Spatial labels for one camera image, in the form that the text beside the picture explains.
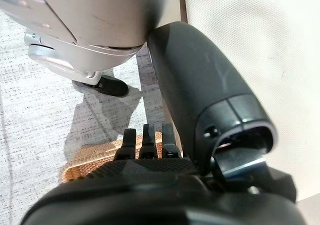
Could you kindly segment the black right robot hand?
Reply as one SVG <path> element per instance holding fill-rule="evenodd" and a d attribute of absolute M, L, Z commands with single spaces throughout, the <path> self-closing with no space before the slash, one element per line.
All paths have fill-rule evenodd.
<path fill-rule="evenodd" d="M 292 177 L 269 167 L 278 141 L 261 103 L 223 52 L 184 22 L 152 31 L 148 50 L 181 141 L 126 129 L 112 161 L 60 184 L 23 225 L 303 225 Z"/>

